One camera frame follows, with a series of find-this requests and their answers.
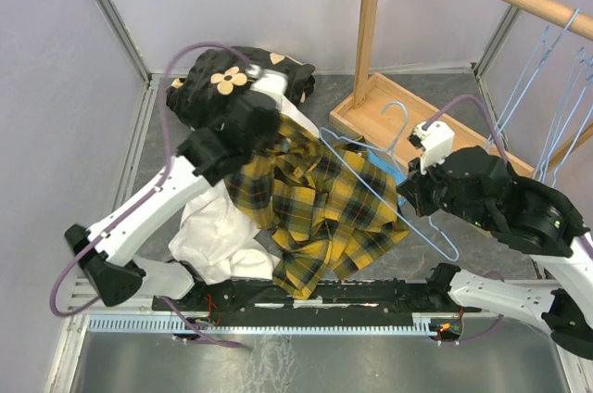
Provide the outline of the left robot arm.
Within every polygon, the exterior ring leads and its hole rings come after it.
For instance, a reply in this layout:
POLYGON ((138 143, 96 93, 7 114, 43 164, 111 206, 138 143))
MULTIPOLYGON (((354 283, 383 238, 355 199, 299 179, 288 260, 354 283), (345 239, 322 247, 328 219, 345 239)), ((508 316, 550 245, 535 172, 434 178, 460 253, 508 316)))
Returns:
POLYGON ((168 297, 184 309, 199 307, 205 287, 178 262, 140 258, 138 250, 166 220, 192 199, 270 146, 280 125, 283 97, 249 90, 213 125, 192 132, 165 167, 106 218, 72 225, 65 238, 98 298, 118 306, 137 294, 168 297))

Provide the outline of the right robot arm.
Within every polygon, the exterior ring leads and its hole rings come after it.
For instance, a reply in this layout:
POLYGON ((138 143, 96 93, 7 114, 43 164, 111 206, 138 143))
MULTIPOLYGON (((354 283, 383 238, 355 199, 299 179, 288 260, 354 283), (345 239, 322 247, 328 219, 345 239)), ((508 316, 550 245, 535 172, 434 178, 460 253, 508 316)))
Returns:
POLYGON ((592 357, 592 234, 560 191, 523 177, 480 146, 452 152, 422 170, 408 165, 398 192, 420 217, 442 210, 490 233, 547 270, 557 289, 521 288, 447 266, 424 289, 426 302, 445 311, 474 307, 528 323, 575 356, 592 357))

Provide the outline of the yellow plaid shirt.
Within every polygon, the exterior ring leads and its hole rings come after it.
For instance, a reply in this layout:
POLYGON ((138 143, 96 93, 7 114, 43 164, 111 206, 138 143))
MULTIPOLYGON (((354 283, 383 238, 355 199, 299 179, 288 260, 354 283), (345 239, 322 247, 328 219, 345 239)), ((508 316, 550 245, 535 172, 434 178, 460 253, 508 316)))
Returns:
POLYGON ((347 279, 403 240, 409 227, 397 215, 396 185, 361 146, 328 147, 288 117, 279 139, 227 177, 226 188, 280 249, 273 282, 306 299, 326 271, 347 279))

